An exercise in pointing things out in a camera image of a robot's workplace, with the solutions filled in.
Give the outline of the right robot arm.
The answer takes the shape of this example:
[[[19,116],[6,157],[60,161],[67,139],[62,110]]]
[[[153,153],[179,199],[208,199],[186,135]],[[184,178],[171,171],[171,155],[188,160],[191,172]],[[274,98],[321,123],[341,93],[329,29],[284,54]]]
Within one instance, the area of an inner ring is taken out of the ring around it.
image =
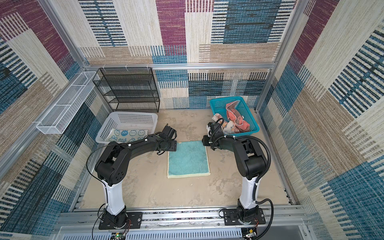
[[[261,146],[264,142],[253,136],[225,136],[222,133],[210,137],[203,136],[202,143],[212,150],[227,150],[234,153],[236,165],[242,180],[242,192],[238,198],[236,211],[225,210],[224,217],[229,224],[265,224],[261,204],[257,200],[259,184],[271,165],[271,155],[264,155]]]

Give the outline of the white plastic basket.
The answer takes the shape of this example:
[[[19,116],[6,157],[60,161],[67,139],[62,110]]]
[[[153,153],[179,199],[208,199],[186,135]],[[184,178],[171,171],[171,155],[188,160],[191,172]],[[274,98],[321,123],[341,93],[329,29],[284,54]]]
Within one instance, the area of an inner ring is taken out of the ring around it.
[[[100,128],[96,142],[108,144],[105,139],[112,129],[118,130],[147,130],[148,135],[154,133],[158,122],[158,115],[139,112],[113,112],[109,114]]]

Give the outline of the yellow green towel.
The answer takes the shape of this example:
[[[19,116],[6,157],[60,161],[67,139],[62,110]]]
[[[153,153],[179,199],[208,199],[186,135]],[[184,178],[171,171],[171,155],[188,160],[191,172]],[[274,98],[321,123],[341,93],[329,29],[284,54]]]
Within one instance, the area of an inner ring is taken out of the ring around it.
[[[177,142],[177,151],[168,153],[168,179],[209,176],[207,148],[200,141]]]

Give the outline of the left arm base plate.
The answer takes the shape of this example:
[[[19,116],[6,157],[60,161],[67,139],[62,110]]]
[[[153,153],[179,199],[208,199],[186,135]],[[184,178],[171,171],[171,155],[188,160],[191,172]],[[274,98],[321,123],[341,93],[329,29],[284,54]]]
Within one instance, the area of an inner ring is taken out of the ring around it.
[[[99,223],[99,230],[128,230],[139,229],[142,224],[143,213],[142,212],[121,212],[118,215],[111,215],[105,211],[102,214],[101,221]]]

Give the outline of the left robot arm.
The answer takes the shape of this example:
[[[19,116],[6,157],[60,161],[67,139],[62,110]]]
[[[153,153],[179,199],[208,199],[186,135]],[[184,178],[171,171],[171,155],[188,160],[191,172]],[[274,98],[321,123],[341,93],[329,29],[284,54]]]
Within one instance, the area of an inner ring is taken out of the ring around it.
[[[106,208],[102,214],[102,225],[108,229],[121,229],[129,224],[127,208],[123,200],[122,182],[128,172],[131,159],[140,155],[177,150],[177,131],[166,125],[161,132],[145,136],[130,143],[111,142],[95,165],[98,180],[104,186]]]

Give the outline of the pink red towel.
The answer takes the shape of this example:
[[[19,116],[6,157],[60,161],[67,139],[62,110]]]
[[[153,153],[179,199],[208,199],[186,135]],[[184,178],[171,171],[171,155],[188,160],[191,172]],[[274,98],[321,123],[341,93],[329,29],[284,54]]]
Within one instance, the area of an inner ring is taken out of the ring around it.
[[[232,132],[234,133],[245,133],[249,132],[251,127],[250,124],[245,121],[244,116],[237,110],[240,100],[236,100],[226,104],[227,118],[233,124]]]

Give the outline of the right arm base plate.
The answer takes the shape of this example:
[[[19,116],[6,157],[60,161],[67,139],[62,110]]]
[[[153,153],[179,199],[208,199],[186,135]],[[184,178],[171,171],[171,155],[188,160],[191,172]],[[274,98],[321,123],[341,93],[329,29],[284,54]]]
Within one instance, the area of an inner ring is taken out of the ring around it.
[[[263,209],[259,207],[249,210],[244,210],[241,206],[236,209],[223,208],[219,210],[219,216],[224,219],[226,226],[266,224]]]

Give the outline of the blue bunny towel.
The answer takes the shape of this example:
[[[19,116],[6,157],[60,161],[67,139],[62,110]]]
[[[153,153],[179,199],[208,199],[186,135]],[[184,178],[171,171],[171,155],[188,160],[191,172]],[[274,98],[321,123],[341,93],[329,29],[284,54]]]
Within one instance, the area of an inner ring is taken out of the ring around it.
[[[107,142],[129,143],[142,140],[148,135],[147,130],[118,130],[112,129],[106,137]]]

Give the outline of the aluminium front rail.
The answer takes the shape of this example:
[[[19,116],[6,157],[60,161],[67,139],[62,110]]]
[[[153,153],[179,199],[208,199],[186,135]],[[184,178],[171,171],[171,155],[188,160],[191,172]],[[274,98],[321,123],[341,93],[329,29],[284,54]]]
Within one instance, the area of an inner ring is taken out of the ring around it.
[[[161,228],[192,228],[237,226],[240,228],[259,225],[272,226],[306,225],[309,220],[300,205],[262,205],[251,220],[241,221],[234,206],[184,209],[127,209],[132,229],[159,230]]]

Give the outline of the teal plastic basket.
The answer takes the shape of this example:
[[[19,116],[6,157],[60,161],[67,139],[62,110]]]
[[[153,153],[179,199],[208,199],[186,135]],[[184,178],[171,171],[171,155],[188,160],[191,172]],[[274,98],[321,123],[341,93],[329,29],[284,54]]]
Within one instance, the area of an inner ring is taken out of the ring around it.
[[[227,117],[227,109],[226,105],[232,102],[237,102],[238,104],[235,106],[235,110],[237,110],[242,116],[243,120],[250,125],[250,129],[245,132],[236,132],[233,130],[235,126],[235,122],[230,120]],[[213,119],[216,121],[220,117],[224,119],[224,124],[222,128],[224,128],[225,132],[234,136],[246,136],[257,133],[260,128],[257,124],[255,118],[253,117],[250,109],[248,108],[244,99],[240,96],[232,96],[232,97],[224,97],[224,98],[216,98],[209,101],[211,106],[211,110],[213,112]]]

